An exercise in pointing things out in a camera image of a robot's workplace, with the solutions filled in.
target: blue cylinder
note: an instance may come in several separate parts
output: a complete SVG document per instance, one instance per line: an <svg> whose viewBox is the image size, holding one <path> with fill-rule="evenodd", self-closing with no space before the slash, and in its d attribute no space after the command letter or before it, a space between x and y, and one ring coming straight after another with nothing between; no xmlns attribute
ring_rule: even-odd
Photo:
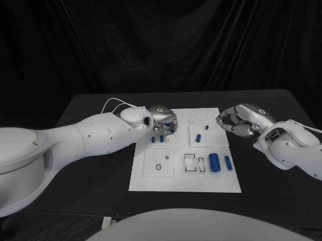
<svg viewBox="0 0 322 241"><path fill-rule="evenodd" d="M210 154L210 170L212 172L218 172L221 170L220 163L218 163L218 156L215 153Z"/></svg>
<svg viewBox="0 0 322 241"><path fill-rule="evenodd" d="M197 137L195 137L195 142L200 142L201 141L201 135L197 134Z"/></svg>
<svg viewBox="0 0 322 241"><path fill-rule="evenodd" d="M224 161L225 161L225 166L227 166L227 170L231 170L231 162L230 162L230 157L224 157Z"/></svg>

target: table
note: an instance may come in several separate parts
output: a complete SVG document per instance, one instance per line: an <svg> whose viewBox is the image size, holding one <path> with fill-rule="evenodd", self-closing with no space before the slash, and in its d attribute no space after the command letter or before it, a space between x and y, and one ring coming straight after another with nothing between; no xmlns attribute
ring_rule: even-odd
<svg viewBox="0 0 322 241"><path fill-rule="evenodd" d="M74 124L100 113L110 97L138 106L168 108L225 108L253 103L276 121L293 119L313 127L289 91L243 90L220 92L80 94L69 103L56 127ZM112 111L117 101L109 103ZM201 208L230 212L276 225L322 227L322 182L293 167L277 169L251 147L253 138L227 133L241 187L238 193L129 192L135 144L105 156L87 157L61 169L48 187L24 211L129 217L164 208Z"/></svg>

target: white board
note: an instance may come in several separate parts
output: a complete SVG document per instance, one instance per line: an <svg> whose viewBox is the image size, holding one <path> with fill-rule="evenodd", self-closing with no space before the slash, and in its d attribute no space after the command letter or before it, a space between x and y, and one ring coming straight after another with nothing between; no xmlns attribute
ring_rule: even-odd
<svg viewBox="0 0 322 241"><path fill-rule="evenodd" d="M164 136L164 142L159 142L159 136L149 132L135 144L129 191L240 193L225 132L215 123L218 109L192 108L172 111L178 119L176 132ZM200 142L195 142L197 134L201 135ZM218 172L210 169L211 153L218 155ZM230 158L233 170L227 170L225 156Z"/></svg>

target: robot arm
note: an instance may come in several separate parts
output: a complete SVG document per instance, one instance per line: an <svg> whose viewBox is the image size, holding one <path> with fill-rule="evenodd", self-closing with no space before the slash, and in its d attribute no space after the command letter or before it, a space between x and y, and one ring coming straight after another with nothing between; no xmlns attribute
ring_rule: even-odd
<svg viewBox="0 0 322 241"><path fill-rule="evenodd" d="M155 130L155 124L168 125L164 135L174 133L176 116L164 106L162 111L153 115L153 107L130 107L48 130L0 128L0 217L33 202L73 161L116 152Z"/></svg>
<svg viewBox="0 0 322 241"><path fill-rule="evenodd" d="M223 123L221 119L227 116L234 125ZM240 137L251 137L259 132L253 147L264 153L273 165L283 170L299 166L309 176L322 181L322 143L305 125L290 119L276 123L270 114L253 104L228 108L215 120L221 128Z"/></svg>

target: gray floor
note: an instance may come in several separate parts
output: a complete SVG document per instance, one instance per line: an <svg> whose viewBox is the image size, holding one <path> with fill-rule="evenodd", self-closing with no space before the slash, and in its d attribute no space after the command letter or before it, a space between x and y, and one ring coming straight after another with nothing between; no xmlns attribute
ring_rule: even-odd
<svg viewBox="0 0 322 241"><path fill-rule="evenodd" d="M102 220L99 216L17 212L0 220L0 240L84 241L100 231ZM322 230L290 226L283 228L322 241Z"/></svg>

